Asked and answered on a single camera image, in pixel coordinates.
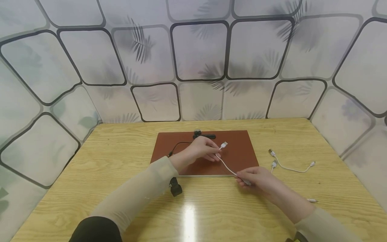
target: wallpaper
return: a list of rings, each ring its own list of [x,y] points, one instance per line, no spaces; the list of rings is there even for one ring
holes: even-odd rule
[[[387,211],[386,0],[0,0],[0,237],[101,122],[303,117]]]

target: black clip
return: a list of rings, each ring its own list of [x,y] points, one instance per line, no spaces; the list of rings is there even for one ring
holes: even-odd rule
[[[216,138],[216,135],[215,134],[202,134],[202,131],[200,131],[200,129],[197,129],[193,132],[193,136],[192,138],[193,139],[196,139],[198,138],[199,136],[204,136],[204,137],[207,137],[209,139],[215,139]]]
[[[173,177],[170,181],[171,193],[174,197],[183,193],[182,186],[177,183],[177,178]]]

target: wooden table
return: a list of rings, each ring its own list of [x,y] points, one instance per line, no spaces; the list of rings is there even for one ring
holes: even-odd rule
[[[149,165],[158,132],[248,130],[261,166],[339,219],[364,241],[386,241],[387,216],[313,125],[303,118],[101,124],[87,139],[13,242],[68,241],[78,223],[120,184]],[[240,191],[231,177],[179,178],[133,221],[124,241],[285,241],[291,222],[264,199]]]

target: white usb cable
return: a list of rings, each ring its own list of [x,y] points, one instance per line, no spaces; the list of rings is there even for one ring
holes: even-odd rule
[[[273,169],[277,166],[277,163],[279,164],[280,167],[282,167],[282,168],[284,168],[286,170],[294,171],[294,172],[299,172],[299,173],[307,172],[309,170],[309,168],[311,168],[312,166],[314,166],[316,164],[315,161],[312,161],[312,163],[308,166],[308,168],[305,171],[294,170],[294,169],[290,169],[290,168],[287,168],[287,167],[284,167],[283,165],[281,165],[281,163],[279,162],[276,154],[274,153],[274,151],[272,149],[269,150],[269,153],[271,154],[271,156],[273,156],[275,158],[274,162],[271,165],[271,173],[273,173]]]
[[[223,149],[224,147],[226,147],[226,145],[227,145],[227,142],[223,142],[223,144],[220,145],[219,150],[221,150],[221,149]],[[226,164],[225,164],[224,161],[218,156],[218,154],[215,154],[215,155],[216,155],[216,157],[218,157],[219,160],[224,164],[224,166],[227,168],[227,170],[229,170],[229,171],[230,171],[232,174],[234,174],[236,177],[239,177],[235,172],[233,172],[232,170],[230,170],[230,169],[226,166]],[[247,185],[251,186],[251,183],[250,183],[249,181],[244,180],[244,179],[242,179],[242,181],[243,181],[244,183],[246,183]]]

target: black cable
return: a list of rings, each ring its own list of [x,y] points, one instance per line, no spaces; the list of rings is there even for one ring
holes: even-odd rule
[[[172,151],[168,154],[168,157],[171,157],[171,156],[173,155],[173,151],[175,150],[175,148],[176,148],[176,146],[177,146],[178,144],[191,144],[191,143],[192,143],[192,141],[191,141],[191,142],[179,142],[179,143],[177,143],[177,144],[173,147]]]

